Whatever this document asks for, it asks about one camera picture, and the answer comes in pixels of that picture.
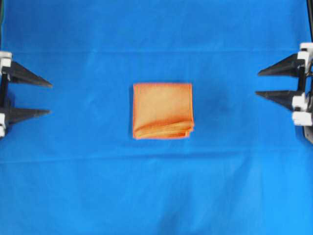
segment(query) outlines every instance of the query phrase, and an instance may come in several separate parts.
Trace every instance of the orange towel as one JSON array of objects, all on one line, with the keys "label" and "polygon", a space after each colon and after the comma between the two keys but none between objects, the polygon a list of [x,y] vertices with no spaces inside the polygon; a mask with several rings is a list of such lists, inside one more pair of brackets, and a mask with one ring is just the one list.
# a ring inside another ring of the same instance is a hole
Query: orange towel
[{"label": "orange towel", "polygon": [[180,139],[193,131],[192,85],[141,83],[134,85],[133,137]]}]

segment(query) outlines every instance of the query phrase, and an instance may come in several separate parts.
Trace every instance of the black pole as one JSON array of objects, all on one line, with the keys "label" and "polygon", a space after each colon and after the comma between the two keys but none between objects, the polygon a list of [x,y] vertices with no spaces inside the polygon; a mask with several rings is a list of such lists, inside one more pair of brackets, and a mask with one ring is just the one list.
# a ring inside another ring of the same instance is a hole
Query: black pole
[{"label": "black pole", "polygon": [[307,0],[311,40],[313,41],[313,0]]},{"label": "black pole", "polygon": [[0,108],[4,108],[6,94],[8,91],[8,75],[2,74],[1,85],[0,85]]},{"label": "black pole", "polygon": [[299,69],[298,91],[305,92],[306,82],[307,82],[307,76],[305,74],[305,68],[304,67],[300,67],[300,69]]}]

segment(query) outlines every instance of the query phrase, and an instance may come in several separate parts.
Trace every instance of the blue surface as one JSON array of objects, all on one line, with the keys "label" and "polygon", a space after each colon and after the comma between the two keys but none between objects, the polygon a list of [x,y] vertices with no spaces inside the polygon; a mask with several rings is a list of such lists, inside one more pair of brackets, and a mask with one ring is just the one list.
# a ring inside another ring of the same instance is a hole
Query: blue surface
[{"label": "blue surface", "polygon": [[[310,40],[302,0],[7,0],[2,49],[53,114],[0,143],[0,234],[313,233],[312,148],[257,77]],[[190,139],[135,141],[132,84],[192,82]]]}]

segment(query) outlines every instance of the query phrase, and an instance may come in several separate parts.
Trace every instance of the blue cloth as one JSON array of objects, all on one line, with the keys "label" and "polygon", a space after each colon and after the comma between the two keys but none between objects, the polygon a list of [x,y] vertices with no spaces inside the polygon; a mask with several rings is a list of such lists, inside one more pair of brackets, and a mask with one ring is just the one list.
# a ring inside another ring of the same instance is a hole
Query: blue cloth
[{"label": "blue cloth", "polygon": [[[310,41],[299,0],[7,0],[2,49],[53,114],[0,142],[0,234],[312,234],[312,148],[256,90]],[[132,139],[132,84],[191,82],[195,131]]]}]

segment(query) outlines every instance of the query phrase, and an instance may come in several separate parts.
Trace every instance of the towel fold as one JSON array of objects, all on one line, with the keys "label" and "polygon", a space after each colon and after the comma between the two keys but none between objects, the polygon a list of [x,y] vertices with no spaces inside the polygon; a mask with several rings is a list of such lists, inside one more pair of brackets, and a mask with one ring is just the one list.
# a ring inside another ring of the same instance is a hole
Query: towel fold
[{"label": "towel fold", "polygon": [[141,83],[134,85],[133,137],[180,139],[193,131],[192,85]]}]

